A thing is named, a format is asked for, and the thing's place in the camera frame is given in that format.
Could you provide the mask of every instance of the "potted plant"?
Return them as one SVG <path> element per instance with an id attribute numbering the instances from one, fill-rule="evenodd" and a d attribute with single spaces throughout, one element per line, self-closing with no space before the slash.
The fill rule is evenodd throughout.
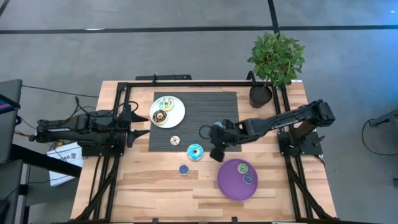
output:
<path id="1" fill-rule="evenodd" d="M 267 82 L 271 82 L 273 86 L 290 85 L 292 79 L 297 78 L 296 72 L 301 73 L 305 62 L 302 57 L 305 46 L 297 42 L 293 38 L 286 38 L 284 34 L 264 34 L 263 37 L 257 37 L 248 62 L 255 64 L 254 74 L 266 83 L 254 85 L 250 89 L 252 107 L 260 108 L 271 100 L 272 92 L 267 87 Z"/>

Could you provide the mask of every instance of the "green donut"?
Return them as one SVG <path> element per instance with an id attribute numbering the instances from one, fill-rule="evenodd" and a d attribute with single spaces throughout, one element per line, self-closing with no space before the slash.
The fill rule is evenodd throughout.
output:
<path id="1" fill-rule="evenodd" d="M 242 162 L 242 163 L 238 164 L 238 171 L 239 171 L 241 174 L 247 173 L 248 170 L 249 170 L 249 167 L 248 167 L 248 165 L 246 165 L 245 163 Z"/>

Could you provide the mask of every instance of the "gray floor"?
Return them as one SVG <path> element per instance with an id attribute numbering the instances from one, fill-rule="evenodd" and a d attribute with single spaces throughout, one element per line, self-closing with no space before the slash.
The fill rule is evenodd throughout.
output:
<path id="1" fill-rule="evenodd" d="M 274 0 L 279 25 L 398 24 L 398 2 L 388 0 Z M 221 0 L 11 0 L 0 29 L 72 29 L 165 26 L 271 25 L 267 1 Z M 361 128 L 398 108 L 398 30 L 290 31 L 306 45 L 303 74 L 309 100 L 329 102 L 336 122 L 318 132 L 337 214 L 344 220 L 396 223 L 398 157 L 377 156 L 361 142 Z M 97 95 L 103 80 L 137 75 L 191 74 L 194 79 L 241 79 L 252 42 L 262 32 L 182 32 L 145 34 L 0 35 L 0 80 Z M 83 105 L 95 99 L 81 98 Z M 74 109 L 71 96 L 22 90 L 20 115 L 60 119 Z M 33 133 L 22 124 L 18 130 Z M 397 151 L 396 132 L 366 129 L 375 151 Z M 48 145 L 16 143 L 39 152 Z M 48 179 L 32 169 L 30 181 Z M 31 186 L 31 223 L 66 221 L 77 180 L 51 188 Z"/>

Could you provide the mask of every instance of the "table leg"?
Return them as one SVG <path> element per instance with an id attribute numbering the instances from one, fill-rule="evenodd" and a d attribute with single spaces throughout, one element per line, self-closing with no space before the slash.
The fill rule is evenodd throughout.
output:
<path id="1" fill-rule="evenodd" d="M 24 161 L 24 163 L 32 166 L 41 167 L 73 177 L 79 177 L 81 172 L 81 167 L 13 144 L 10 160 L 14 161 L 17 159 L 21 159 L 22 161 Z"/>

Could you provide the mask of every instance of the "black plant pot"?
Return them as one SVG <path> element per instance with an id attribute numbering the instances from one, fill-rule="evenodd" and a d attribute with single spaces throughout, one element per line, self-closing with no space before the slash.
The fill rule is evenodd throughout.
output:
<path id="1" fill-rule="evenodd" d="M 255 85 L 250 88 L 249 98 L 252 107 L 260 108 L 271 100 L 272 92 L 268 86 Z"/>

